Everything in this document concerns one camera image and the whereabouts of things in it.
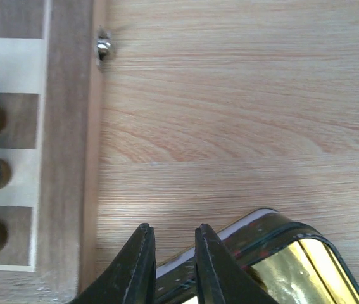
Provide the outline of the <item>gold tin box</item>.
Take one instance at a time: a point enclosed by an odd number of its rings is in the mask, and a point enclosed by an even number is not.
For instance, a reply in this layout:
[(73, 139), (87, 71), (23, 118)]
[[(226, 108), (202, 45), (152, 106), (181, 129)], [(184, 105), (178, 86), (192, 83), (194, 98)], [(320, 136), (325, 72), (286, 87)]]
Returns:
[[(215, 233), (275, 303), (359, 303), (338, 250), (310, 225), (261, 208)], [(157, 303), (199, 303), (195, 247), (157, 268)]]

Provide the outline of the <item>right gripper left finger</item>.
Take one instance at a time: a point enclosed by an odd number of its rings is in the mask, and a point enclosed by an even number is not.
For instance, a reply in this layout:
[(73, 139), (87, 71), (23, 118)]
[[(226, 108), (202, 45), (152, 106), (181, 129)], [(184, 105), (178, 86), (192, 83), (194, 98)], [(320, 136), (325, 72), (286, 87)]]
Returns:
[(142, 223), (106, 270), (71, 302), (154, 303), (155, 286), (154, 229)]

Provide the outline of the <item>wooden chess board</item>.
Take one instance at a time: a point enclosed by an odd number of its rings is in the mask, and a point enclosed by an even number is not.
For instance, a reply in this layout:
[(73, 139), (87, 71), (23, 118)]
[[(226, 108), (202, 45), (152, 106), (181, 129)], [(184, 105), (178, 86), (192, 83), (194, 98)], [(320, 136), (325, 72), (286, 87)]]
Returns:
[(96, 278), (105, 1), (0, 1), (0, 303), (68, 303)]

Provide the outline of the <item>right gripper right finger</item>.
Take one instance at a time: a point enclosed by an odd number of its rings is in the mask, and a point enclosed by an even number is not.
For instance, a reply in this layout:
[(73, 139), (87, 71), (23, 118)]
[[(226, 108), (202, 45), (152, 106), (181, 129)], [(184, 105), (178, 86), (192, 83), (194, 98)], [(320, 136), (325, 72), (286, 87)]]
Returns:
[(195, 230), (195, 276), (199, 303), (275, 303), (238, 264), (213, 228)]

